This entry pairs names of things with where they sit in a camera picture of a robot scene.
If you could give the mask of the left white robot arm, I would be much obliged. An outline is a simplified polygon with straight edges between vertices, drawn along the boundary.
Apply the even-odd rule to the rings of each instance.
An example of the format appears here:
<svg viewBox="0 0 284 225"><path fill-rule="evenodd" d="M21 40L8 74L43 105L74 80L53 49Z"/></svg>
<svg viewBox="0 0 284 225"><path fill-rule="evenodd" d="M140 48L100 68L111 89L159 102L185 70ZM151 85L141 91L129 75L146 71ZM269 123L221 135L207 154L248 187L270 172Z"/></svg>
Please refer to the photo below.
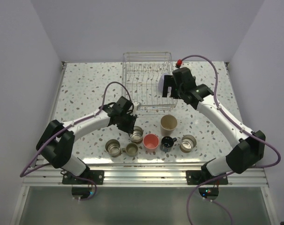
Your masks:
<svg viewBox="0 0 284 225"><path fill-rule="evenodd" d="M61 123L51 121L37 143L37 151L55 169L61 169L64 185L103 184L104 171L91 170L73 155L74 143L85 135L111 125L120 131L133 133L137 109L141 106L125 97L102 105L87 116Z"/></svg>

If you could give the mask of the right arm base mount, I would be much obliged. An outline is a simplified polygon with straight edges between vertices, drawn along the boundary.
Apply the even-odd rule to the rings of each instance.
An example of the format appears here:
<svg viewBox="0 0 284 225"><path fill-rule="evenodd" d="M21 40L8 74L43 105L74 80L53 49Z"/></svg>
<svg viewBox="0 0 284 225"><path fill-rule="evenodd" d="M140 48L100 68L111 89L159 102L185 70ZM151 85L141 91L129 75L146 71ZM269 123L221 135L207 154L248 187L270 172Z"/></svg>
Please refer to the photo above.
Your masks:
<svg viewBox="0 0 284 225"><path fill-rule="evenodd" d="M208 172L203 172L201 170L187 170L186 180L188 185L199 185L208 180L208 185L228 185L229 183L225 173L217 180L215 179L215 176L211 176Z"/></svg>

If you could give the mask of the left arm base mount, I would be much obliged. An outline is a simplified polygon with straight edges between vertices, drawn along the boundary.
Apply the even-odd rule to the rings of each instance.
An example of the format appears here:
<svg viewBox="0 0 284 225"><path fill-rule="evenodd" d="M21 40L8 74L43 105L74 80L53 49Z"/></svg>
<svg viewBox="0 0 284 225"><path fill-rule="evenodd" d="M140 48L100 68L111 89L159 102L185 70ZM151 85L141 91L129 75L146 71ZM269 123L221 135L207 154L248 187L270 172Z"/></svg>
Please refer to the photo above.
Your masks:
<svg viewBox="0 0 284 225"><path fill-rule="evenodd" d="M64 185L102 185L105 177L105 172L103 170L84 171L81 176L72 175L67 171L61 171L60 173L63 175L62 184Z"/></svg>

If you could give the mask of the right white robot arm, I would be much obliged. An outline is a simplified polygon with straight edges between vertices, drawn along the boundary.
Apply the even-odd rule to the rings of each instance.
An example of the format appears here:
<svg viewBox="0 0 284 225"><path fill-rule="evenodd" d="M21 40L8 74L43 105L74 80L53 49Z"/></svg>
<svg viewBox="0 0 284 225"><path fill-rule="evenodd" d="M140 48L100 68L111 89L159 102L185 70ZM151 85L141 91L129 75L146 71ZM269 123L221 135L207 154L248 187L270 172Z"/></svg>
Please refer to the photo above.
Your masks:
<svg viewBox="0 0 284 225"><path fill-rule="evenodd" d="M262 131L253 132L232 114L224 116L222 104L214 99L216 95L207 85L197 85L190 69L183 67L174 70L172 75L165 75L162 96L182 99L203 114L222 132L232 147L226 156L214 158L201 167L197 176L200 183L211 184L219 175L231 171L241 174L263 158L265 134Z"/></svg>

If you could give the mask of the lavender plastic cup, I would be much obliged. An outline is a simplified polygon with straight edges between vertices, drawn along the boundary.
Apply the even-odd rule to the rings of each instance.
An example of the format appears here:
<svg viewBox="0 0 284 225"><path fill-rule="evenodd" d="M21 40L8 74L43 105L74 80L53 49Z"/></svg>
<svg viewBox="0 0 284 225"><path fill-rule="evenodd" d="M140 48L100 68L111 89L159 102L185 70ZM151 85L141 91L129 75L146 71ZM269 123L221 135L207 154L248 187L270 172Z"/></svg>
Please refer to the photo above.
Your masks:
<svg viewBox="0 0 284 225"><path fill-rule="evenodd" d="M159 79L159 82L158 82L158 90L163 93L163 90L164 90L164 79L165 78L171 78L172 76L171 75L168 75L168 74L162 74L160 79Z"/></svg>

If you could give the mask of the steel cup with brown band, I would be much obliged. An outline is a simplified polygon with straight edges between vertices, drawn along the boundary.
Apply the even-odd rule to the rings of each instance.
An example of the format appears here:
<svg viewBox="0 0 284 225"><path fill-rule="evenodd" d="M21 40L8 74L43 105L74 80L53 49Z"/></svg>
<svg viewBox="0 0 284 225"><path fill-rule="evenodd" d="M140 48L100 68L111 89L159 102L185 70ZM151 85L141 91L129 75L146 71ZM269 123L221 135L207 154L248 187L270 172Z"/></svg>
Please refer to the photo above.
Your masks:
<svg viewBox="0 0 284 225"><path fill-rule="evenodd" d="M133 143L140 144L143 141L143 129L139 126L134 126L133 132L128 135Z"/></svg>

